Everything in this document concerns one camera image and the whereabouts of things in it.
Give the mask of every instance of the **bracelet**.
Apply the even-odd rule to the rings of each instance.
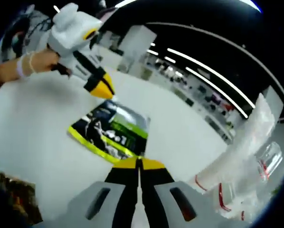
[[[23,67],[22,67],[24,56],[25,56],[25,55],[22,55],[22,56],[19,58],[19,60],[17,61],[17,73],[18,73],[18,75],[20,76],[20,78],[26,78],[26,77],[27,77],[26,75],[24,75]]]
[[[34,68],[33,68],[33,66],[32,66],[32,58],[33,58],[33,56],[34,56],[34,51],[32,51],[31,53],[30,53],[30,59],[29,59],[29,66],[30,66],[30,69],[32,70],[32,72],[33,73],[36,73],[36,71],[34,70]]]

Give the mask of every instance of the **hand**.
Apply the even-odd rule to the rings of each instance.
[[[50,71],[59,61],[59,56],[51,49],[44,49],[32,56],[31,65],[37,72]]]

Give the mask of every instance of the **white table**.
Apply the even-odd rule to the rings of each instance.
[[[225,151],[214,130],[174,94],[109,72],[120,102],[151,117],[146,156],[163,162],[176,180],[187,181]],[[103,181],[112,167],[66,133],[98,105],[83,84],[50,72],[0,89],[0,171],[36,184],[44,220],[64,213],[74,196]]]

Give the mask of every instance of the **clear plastic bag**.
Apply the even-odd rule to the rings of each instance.
[[[252,221],[271,197],[266,184],[281,160],[280,147],[272,142],[264,151],[243,161],[232,171],[230,182],[220,183],[210,191],[214,209],[226,218],[245,217],[244,220]]]
[[[271,109],[263,95],[259,94],[256,108],[242,130],[236,133],[233,143],[212,164],[190,180],[191,186],[200,193],[205,193],[221,182],[230,182],[234,177],[233,171],[260,149],[270,137],[274,126],[275,118]]]

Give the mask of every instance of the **ceiling light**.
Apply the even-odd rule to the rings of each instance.
[[[237,105],[235,103],[235,101],[233,101],[232,98],[230,98],[225,92],[223,92],[221,89],[219,89],[216,85],[214,85],[212,82],[210,82],[209,80],[207,80],[204,76],[202,76],[201,74],[197,73],[196,71],[186,67],[185,68],[187,71],[193,73],[195,76],[201,78],[203,81],[205,81],[207,84],[209,84],[211,87],[213,87],[214,89],[216,89],[218,92],[220,92],[231,104],[233,104],[237,110],[247,119],[247,114],[239,107],[239,105]]]
[[[203,64],[203,63],[201,63],[201,62],[199,62],[198,60],[196,60],[196,59],[194,59],[194,58],[192,58],[192,57],[189,57],[189,56],[187,56],[187,55],[185,55],[185,54],[183,54],[183,53],[181,53],[181,52],[178,52],[178,51],[173,50],[173,49],[170,49],[170,48],[168,48],[167,50],[168,50],[169,52],[171,52],[171,53],[174,53],[174,54],[178,55],[178,56],[181,56],[181,57],[183,57],[183,58],[186,58],[186,59],[192,61],[193,63],[196,63],[196,64],[198,64],[199,66],[205,68],[205,69],[208,70],[209,72],[213,73],[214,75],[216,75],[217,77],[219,77],[221,80],[223,80],[225,83],[227,83],[230,87],[232,87],[233,89],[235,89],[236,92],[239,93],[239,94],[250,104],[250,106],[252,106],[252,108],[255,108],[254,103],[253,103],[240,89],[238,89],[233,83],[231,83],[229,80],[227,80],[227,79],[226,79],[225,77],[223,77],[221,74],[219,74],[217,71],[213,70],[213,69],[210,68],[209,66],[207,66],[207,65],[205,65],[205,64]]]
[[[53,6],[53,8],[56,10],[56,12],[60,12],[59,8],[57,6]]]
[[[170,62],[172,62],[172,63],[176,63],[176,61],[175,60],[173,60],[172,58],[168,58],[167,56],[166,57],[164,57],[166,60],[168,60],[168,61],[170,61]]]
[[[115,7],[116,7],[116,8],[120,8],[120,7],[123,7],[123,6],[125,6],[125,5],[127,5],[127,4],[129,4],[129,3],[131,3],[131,2],[133,2],[133,1],[137,1],[137,0],[124,0],[124,1],[122,1],[122,2],[120,2],[120,3],[118,3],[118,4],[116,4]]]
[[[247,4],[251,7],[253,7],[254,9],[258,10],[259,12],[261,12],[261,10],[251,0],[239,0],[239,1],[244,2],[245,4]]]
[[[158,52],[155,52],[155,51],[152,51],[152,50],[147,50],[147,52],[148,52],[148,53],[151,53],[151,54],[153,54],[153,55],[155,55],[155,56],[158,55]]]
[[[176,71],[175,74],[178,75],[179,77],[183,76],[183,74],[181,74],[179,71]]]

